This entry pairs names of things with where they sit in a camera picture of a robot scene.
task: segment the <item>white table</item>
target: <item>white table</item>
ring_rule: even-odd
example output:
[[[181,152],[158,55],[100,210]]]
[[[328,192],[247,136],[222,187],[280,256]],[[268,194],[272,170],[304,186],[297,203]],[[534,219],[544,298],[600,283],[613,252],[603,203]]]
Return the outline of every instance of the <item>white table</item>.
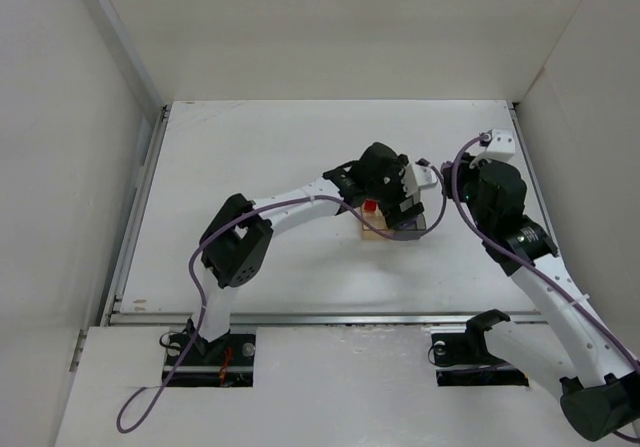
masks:
[[[251,199],[289,191],[358,158],[374,141],[439,165],[491,128],[513,128],[503,101],[177,102],[120,312],[197,309],[187,260],[234,193]],[[512,163],[529,185],[527,214],[542,222],[520,146]],[[432,221],[439,188],[423,201]],[[401,315],[490,308],[529,312],[533,305],[450,204],[442,225],[416,243],[362,241],[348,214],[287,232],[272,242],[259,275],[240,289],[235,312]]]
[[[548,327],[526,328],[553,343]],[[537,385],[438,388],[419,326],[260,328],[252,388],[167,389],[145,423],[121,435],[122,404],[159,384],[165,330],[89,331],[56,447],[594,445]],[[153,394],[131,404],[125,426]],[[595,445],[628,444],[608,437]]]

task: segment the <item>white panel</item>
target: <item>white panel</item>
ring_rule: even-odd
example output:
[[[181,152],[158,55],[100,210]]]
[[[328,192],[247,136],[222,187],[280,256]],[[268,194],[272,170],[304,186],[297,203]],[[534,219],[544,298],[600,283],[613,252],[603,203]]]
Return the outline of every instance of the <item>white panel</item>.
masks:
[[[0,0],[0,444],[50,445],[142,112],[82,0]]]
[[[374,141],[440,165],[479,132],[512,128],[497,101],[250,101],[173,105],[121,310],[194,312],[187,260],[224,201],[288,192]],[[513,159],[530,183],[518,149]],[[528,212],[541,221],[535,194]],[[428,221],[440,189],[423,194]],[[533,305],[452,206],[417,243],[366,242],[348,214],[273,240],[235,312],[528,311]]]
[[[640,308],[639,16],[640,0],[583,0],[519,110],[571,273],[613,326]]]
[[[580,0],[113,0],[165,100],[519,100]]]
[[[160,381],[163,332],[91,329],[57,447],[594,445],[538,385],[438,388],[420,327],[259,329],[253,388],[168,389],[137,431],[121,435],[115,417],[127,397]],[[125,426],[153,394],[132,403]]]

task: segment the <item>hinge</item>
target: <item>hinge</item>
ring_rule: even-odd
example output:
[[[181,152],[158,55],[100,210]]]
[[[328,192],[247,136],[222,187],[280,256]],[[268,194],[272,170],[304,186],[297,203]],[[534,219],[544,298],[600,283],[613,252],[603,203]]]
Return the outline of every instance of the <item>hinge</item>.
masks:
[[[78,332],[78,340],[76,340],[76,348],[73,350],[73,357],[71,359],[71,365],[69,366],[69,372],[75,372],[78,370],[78,365],[80,365],[80,357],[82,356],[82,351],[84,350],[84,343],[87,340],[87,331],[80,330]]]

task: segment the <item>wall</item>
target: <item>wall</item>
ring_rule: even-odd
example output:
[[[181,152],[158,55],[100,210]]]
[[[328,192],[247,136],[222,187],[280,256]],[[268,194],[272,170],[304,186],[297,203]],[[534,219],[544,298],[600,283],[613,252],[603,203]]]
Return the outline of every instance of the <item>wall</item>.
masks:
[[[112,0],[165,101],[520,100],[580,0]]]
[[[0,0],[0,444],[43,446],[92,318],[142,112],[82,0]]]
[[[583,0],[518,114],[574,278],[640,352],[640,0]]]

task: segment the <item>red object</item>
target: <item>red object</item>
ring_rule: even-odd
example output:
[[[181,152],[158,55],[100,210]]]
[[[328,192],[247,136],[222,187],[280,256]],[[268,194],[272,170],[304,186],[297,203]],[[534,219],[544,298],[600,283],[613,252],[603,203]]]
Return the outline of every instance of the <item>red object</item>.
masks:
[[[375,200],[365,200],[364,205],[362,206],[362,210],[364,212],[374,213],[378,208],[378,204]]]

